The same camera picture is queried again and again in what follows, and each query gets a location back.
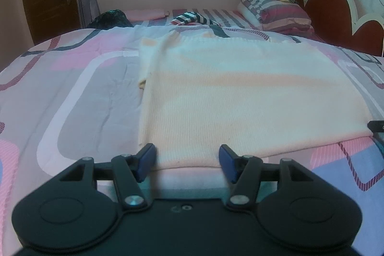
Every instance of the bedspread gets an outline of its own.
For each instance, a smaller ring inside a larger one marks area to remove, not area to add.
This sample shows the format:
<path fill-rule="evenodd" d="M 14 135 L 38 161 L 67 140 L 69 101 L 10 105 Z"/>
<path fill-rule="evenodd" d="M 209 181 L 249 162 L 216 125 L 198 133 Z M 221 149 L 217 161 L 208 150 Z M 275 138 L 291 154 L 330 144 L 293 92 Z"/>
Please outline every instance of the bedspread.
<path fill-rule="evenodd" d="M 137 152 L 139 42 L 172 30 L 183 36 L 209 31 L 220 37 L 260 41 L 309 41 L 345 73 L 373 118 L 384 117 L 384 58 L 298 37 L 207 25 L 138 25 L 61 35 L 33 47 L 0 73 L 0 255 L 10 256 L 20 248 L 11 223 L 12 209 L 20 199 L 79 158 L 92 156 L 95 162 L 105 162 Z M 281 157 L 264 161 L 276 163 Z M 354 247 L 363 255 L 384 253 L 380 138 L 363 137 L 284 157 L 294 158 L 353 198 L 363 211 Z M 217 168 L 153 172 L 142 188 L 156 188 L 160 196 L 187 196 L 185 190 L 202 197 L 228 192 Z M 113 197 L 110 184 L 99 183 L 98 189 Z"/>

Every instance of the striped pillowcase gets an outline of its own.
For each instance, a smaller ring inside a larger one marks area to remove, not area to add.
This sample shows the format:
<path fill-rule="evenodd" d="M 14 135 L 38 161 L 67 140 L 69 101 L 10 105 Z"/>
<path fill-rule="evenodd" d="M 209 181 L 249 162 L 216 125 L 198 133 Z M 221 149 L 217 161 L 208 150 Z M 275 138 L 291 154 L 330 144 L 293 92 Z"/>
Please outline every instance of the striped pillowcase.
<path fill-rule="evenodd" d="M 262 30 L 291 35 L 313 33 L 311 19 L 298 5 L 279 0 L 241 0 L 256 17 Z"/>

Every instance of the pillow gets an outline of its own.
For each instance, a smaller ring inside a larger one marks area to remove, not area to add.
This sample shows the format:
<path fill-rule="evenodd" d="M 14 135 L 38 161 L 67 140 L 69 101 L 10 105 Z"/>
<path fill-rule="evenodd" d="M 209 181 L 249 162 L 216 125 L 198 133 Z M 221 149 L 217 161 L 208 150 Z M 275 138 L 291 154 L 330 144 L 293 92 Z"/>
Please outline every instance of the pillow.
<path fill-rule="evenodd" d="M 296 0 L 241 0 L 264 31 L 302 35 L 313 33 L 311 19 Z"/>
<path fill-rule="evenodd" d="M 243 5 L 242 2 L 240 2 L 237 6 L 237 11 L 240 12 L 243 17 L 245 17 L 245 19 L 255 27 L 255 29 L 259 31 L 263 30 L 263 25 L 258 21 L 258 19 L 256 19 L 253 13 L 250 12 L 248 8 Z"/>

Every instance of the round pad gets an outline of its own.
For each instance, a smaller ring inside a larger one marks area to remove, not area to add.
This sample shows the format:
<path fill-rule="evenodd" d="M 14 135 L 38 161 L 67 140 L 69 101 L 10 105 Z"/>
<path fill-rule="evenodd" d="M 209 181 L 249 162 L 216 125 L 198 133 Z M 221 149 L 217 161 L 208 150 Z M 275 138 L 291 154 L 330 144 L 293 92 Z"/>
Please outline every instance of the round pad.
<path fill-rule="evenodd" d="M 21 200 L 12 214 L 22 244 L 44 251 L 81 248 L 100 238 L 116 219 L 112 200 L 78 182 L 43 186 Z"/>
<path fill-rule="evenodd" d="M 83 211 L 83 204 L 71 198 L 49 200 L 40 207 L 40 215 L 48 223 L 72 223 L 80 218 Z"/>
<path fill-rule="evenodd" d="M 362 221 L 354 201 L 312 182 L 291 183 L 267 196 L 258 205 L 257 219 L 281 244 L 318 252 L 351 243 Z"/>

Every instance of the blue gripper pad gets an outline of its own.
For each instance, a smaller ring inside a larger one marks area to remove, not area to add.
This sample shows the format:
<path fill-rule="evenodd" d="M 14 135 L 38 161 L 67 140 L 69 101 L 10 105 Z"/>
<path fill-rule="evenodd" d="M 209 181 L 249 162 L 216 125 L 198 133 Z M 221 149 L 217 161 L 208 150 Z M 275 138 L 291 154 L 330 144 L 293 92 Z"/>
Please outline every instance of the blue gripper pad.
<path fill-rule="evenodd" d="M 218 159 L 227 180 L 231 183 L 237 183 L 240 172 L 236 169 L 236 160 L 239 156 L 231 150 L 227 145 L 221 145 L 218 150 Z"/>
<path fill-rule="evenodd" d="M 139 158 L 136 179 L 137 182 L 143 182 L 150 172 L 151 167 L 155 164 L 156 147 L 153 144 L 148 143 L 135 155 L 135 157 Z"/>

